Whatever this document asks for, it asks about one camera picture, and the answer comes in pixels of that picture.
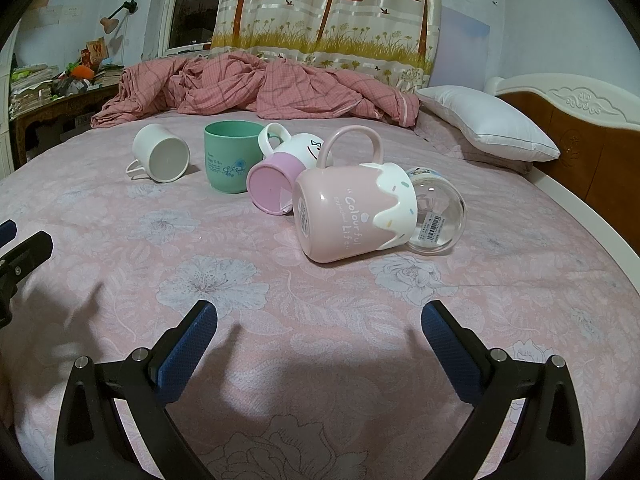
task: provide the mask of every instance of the white pillow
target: white pillow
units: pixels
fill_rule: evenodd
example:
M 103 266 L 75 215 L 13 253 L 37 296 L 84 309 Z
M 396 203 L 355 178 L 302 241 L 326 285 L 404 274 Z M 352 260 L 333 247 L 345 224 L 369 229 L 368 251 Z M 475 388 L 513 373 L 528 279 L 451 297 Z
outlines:
M 463 86 L 415 91 L 433 113 L 462 131 L 478 150 L 511 160 L 553 160 L 560 151 L 536 124 L 510 104 Z

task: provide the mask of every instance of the white headboard frame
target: white headboard frame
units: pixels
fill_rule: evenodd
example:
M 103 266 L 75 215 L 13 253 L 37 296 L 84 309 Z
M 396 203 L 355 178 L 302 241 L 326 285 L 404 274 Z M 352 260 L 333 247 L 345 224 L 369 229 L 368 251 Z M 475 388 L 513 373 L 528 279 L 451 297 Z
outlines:
M 495 96 L 533 92 L 588 123 L 640 131 L 640 97 L 591 77 L 553 73 L 492 77 L 484 91 Z
M 509 79 L 492 77 L 484 91 L 495 96 L 532 92 L 560 111 L 588 123 L 640 132 L 640 97 L 591 77 L 558 73 L 519 75 Z M 538 168 L 532 168 L 527 180 L 580 222 L 640 293 L 640 256 L 624 238 L 580 198 Z

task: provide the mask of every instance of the metal screw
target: metal screw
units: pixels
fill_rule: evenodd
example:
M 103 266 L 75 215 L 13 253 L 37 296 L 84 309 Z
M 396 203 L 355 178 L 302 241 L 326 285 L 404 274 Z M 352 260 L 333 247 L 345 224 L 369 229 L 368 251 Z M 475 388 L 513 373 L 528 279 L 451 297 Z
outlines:
M 562 368 L 566 364 L 564 358 L 562 356 L 559 356 L 559 355 L 552 355 L 551 356 L 551 362 L 557 368 Z
M 146 359 L 146 356 L 149 355 L 149 350 L 146 348 L 136 348 L 133 352 L 131 352 L 131 358 L 134 361 L 140 362 Z
M 507 352 L 505 352 L 502 348 L 492 348 L 489 352 L 489 355 L 491 356 L 491 359 L 493 359 L 494 361 L 498 361 L 499 363 L 501 363 L 502 361 L 506 361 L 508 357 Z
M 86 355 L 81 355 L 78 359 L 76 359 L 76 362 L 74 363 L 76 368 L 80 368 L 80 369 L 84 368 L 88 364 L 89 364 L 89 358 Z

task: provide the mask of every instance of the mug handle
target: mug handle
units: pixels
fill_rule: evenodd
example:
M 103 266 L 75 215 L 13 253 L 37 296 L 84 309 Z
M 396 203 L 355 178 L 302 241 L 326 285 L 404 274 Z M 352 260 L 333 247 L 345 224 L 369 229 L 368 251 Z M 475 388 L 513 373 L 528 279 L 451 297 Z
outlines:
M 375 130 L 368 128 L 366 126 L 360 126 L 359 124 L 351 124 L 350 126 L 343 126 L 338 131 L 336 131 L 331 137 L 329 137 L 326 142 L 320 148 L 320 153 L 318 153 L 318 168 L 324 169 L 326 168 L 326 159 L 329 155 L 329 150 L 333 143 L 340 137 L 342 134 L 347 132 L 360 132 L 365 134 L 369 139 L 371 139 L 371 143 L 373 144 L 373 160 L 372 162 L 376 164 L 382 164 L 385 159 L 385 152 L 382 148 L 382 139 Z
M 139 166 L 136 168 L 132 168 L 134 164 L 138 164 Z M 146 170 L 142 164 L 140 164 L 139 160 L 134 160 L 131 164 L 127 166 L 126 173 L 131 177 L 135 177 L 136 175 L 146 173 Z
M 258 134 L 258 146 L 264 156 L 273 155 L 273 148 L 269 144 L 269 137 L 277 137 L 280 143 L 291 140 L 291 134 L 280 123 L 267 124 Z

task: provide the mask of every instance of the stack of books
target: stack of books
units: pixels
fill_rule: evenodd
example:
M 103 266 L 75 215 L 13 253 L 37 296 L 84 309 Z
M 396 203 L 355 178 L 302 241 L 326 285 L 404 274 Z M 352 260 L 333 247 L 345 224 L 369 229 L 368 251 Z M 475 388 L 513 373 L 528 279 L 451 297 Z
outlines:
M 12 77 L 9 104 L 11 120 L 51 101 L 51 86 L 58 74 L 58 67 L 38 65 L 14 70 L 15 74 L 27 72 L 27 76 Z
M 108 64 L 102 65 L 94 77 L 94 85 L 110 86 L 120 82 L 120 76 L 124 70 L 124 65 Z

